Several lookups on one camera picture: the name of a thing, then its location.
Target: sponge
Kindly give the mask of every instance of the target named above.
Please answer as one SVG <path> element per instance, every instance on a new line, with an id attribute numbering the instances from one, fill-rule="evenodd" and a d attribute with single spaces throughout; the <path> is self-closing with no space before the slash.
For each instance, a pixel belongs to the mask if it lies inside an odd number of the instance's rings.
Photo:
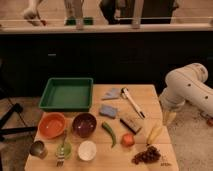
<path id="1" fill-rule="evenodd" d="M 101 105 L 101 108 L 99 111 L 100 115 L 108 116 L 113 119 L 115 119 L 117 112 L 118 112 L 117 108 L 114 108 L 108 105 Z"/>

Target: black cabinet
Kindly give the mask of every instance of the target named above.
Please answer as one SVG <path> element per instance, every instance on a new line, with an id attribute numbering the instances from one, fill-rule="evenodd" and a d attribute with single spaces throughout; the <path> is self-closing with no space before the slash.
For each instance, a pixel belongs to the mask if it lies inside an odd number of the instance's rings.
<path id="1" fill-rule="evenodd" d="M 92 77 L 95 83 L 154 84 L 193 62 L 213 85 L 213 32 L 0 35 L 0 85 L 10 96 L 41 96 L 50 77 Z"/>

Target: fork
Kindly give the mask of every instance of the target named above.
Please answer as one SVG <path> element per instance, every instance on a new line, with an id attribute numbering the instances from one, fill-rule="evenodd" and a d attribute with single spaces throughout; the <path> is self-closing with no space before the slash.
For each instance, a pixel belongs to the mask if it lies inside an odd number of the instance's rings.
<path id="1" fill-rule="evenodd" d="M 62 144 L 61 144 L 61 148 L 60 148 L 60 153 L 58 155 L 57 164 L 56 164 L 57 167 L 61 167 L 64 164 L 64 158 L 65 158 L 65 155 L 64 155 L 64 143 L 65 143 L 66 136 L 67 136 L 67 130 L 65 130 L 64 134 L 63 134 L 63 139 L 62 139 Z"/>

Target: metal cup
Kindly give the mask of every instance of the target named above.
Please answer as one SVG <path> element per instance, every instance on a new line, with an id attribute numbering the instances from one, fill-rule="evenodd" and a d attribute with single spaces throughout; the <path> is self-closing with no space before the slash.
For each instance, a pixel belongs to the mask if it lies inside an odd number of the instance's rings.
<path id="1" fill-rule="evenodd" d="M 47 148 L 42 141 L 35 141 L 30 147 L 30 154 L 40 159 L 44 159 L 47 153 Z"/>

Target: small white bowl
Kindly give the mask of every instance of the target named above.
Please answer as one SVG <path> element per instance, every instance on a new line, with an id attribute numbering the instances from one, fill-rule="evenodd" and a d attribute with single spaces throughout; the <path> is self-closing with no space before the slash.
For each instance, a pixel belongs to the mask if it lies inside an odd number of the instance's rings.
<path id="1" fill-rule="evenodd" d="M 84 141 L 78 147 L 78 156 L 81 160 L 90 161 L 95 158 L 97 148 L 94 142 Z"/>

